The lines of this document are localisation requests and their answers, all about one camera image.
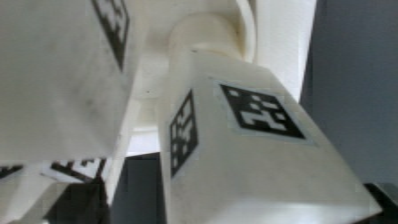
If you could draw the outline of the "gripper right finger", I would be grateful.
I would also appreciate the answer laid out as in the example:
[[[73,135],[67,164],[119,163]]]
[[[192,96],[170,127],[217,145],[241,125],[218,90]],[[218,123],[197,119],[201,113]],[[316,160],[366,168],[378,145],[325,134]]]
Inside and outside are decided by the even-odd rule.
[[[366,183],[382,212],[366,220],[366,224],[398,224],[398,186],[392,183]]]

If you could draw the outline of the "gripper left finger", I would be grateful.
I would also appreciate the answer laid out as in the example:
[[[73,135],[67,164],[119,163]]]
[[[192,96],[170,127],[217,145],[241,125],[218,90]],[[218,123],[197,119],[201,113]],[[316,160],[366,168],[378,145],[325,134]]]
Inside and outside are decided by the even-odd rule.
[[[71,184],[44,215],[50,224],[110,224],[105,182]]]

